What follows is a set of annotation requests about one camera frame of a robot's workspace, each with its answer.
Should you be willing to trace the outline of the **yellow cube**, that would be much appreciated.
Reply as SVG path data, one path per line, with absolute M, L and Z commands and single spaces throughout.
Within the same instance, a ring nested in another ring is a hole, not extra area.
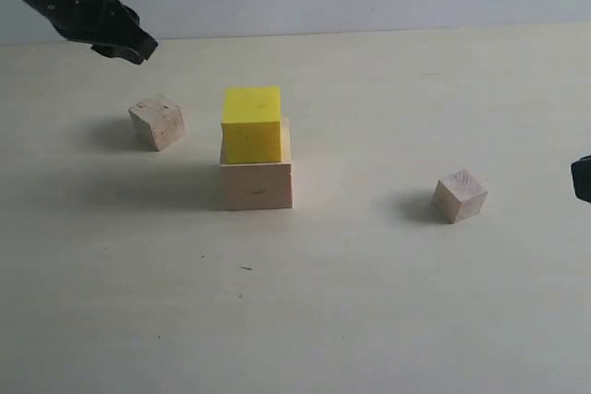
M 269 163 L 282 159 L 281 89 L 232 87 L 222 114 L 224 162 Z

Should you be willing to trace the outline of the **small wooden cube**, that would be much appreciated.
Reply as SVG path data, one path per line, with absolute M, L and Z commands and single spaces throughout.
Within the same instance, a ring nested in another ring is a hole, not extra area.
M 488 190 L 466 169 L 442 177 L 436 184 L 432 203 L 448 223 L 477 215 Z

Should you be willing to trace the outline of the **medium wooden cube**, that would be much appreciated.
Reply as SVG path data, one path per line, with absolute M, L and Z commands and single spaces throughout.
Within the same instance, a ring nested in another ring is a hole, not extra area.
M 162 94 L 137 102 L 128 113 L 137 136 L 156 151 L 166 149 L 186 133 L 180 107 Z

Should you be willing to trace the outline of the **large wooden cube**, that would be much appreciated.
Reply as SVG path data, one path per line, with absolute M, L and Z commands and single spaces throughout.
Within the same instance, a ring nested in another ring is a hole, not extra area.
M 230 164 L 225 140 L 220 153 L 220 191 L 229 211 L 291 209 L 294 206 L 293 158 L 289 119 L 281 121 L 282 159 L 279 162 Z

